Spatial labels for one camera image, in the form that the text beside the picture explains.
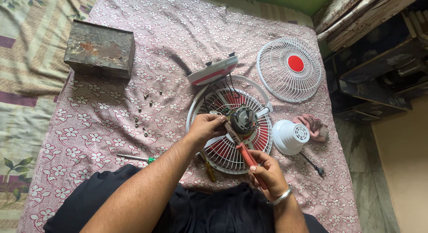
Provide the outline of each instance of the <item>pink cloth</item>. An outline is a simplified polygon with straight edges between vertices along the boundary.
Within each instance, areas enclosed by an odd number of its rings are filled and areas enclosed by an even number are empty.
[[[327,142],[329,130],[320,119],[310,114],[303,114],[294,117],[292,122],[304,124],[308,128],[312,140]]]
[[[115,153],[158,157],[180,140],[186,132],[189,106],[200,90],[187,81],[185,66],[195,72],[204,63],[226,58],[234,51],[239,65],[233,74],[262,85],[255,60],[267,42],[298,37],[318,51],[316,34],[308,27],[228,12],[199,0],[98,0],[90,21],[134,31],[131,81],[118,84],[70,72],[40,150],[19,232],[42,232],[43,224],[64,199],[94,172],[116,170],[124,164],[147,165]],[[262,100],[253,87],[235,80],[233,84]],[[143,97],[146,93],[150,94],[147,100]],[[149,107],[151,99],[154,104]],[[334,125],[325,79],[303,103],[270,100],[273,123],[310,113]],[[134,115],[144,122],[138,128]],[[303,212],[314,215],[330,232],[356,233],[361,229],[349,170],[334,128],[330,132],[326,143],[311,142],[304,149],[310,160],[325,169],[324,178],[300,155],[286,157],[276,149],[270,153],[294,186]],[[180,182],[186,188],[219,191],[248,181],[247,175],[214,173],[217,181],[211,182],[203,161],[195,157]]]

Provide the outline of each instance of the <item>red center disc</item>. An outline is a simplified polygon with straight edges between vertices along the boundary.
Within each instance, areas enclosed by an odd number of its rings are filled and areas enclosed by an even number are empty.
[[[294,71],[294,72],[302,72],[305,68],[305,64],[303,63],[303,60],[296,56],[291,55],[287,59],[288,66]]]

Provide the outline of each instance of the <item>floor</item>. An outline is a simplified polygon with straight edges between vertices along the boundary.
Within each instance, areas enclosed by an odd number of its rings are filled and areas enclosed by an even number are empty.
[[[370,124],[334,119],[348,164],[363,233],[399,233]]]

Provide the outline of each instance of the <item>metal box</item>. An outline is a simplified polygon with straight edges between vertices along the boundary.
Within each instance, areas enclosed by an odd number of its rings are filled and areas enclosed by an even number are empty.
[[[129,80],[134,53],[133,32],[73,20],[64,63],[75,72]]]

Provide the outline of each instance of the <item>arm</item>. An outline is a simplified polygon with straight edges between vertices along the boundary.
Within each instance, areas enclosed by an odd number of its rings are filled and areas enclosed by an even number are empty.
[[[254,175],[260,176],[267,184],[268,189],[261,190],[266,198],[271,202],[278,199],[288,189],[287,181],[282,175],[280,165],[275,159],[262,151],[248,150],[248,152],[253,155],[259,164],[264,162],[263,166],[250,167],[248,171],[250,180],[255,187],[258,187],[259,183]],[[299,203],[293,194],[274,206],[274,218],[275,232],[309,233]]]
[[[225,119],[214,114],[196,116],[186,136],[125,181],[80,232],[151,232],[196,152],[209,139],[226,134]]]

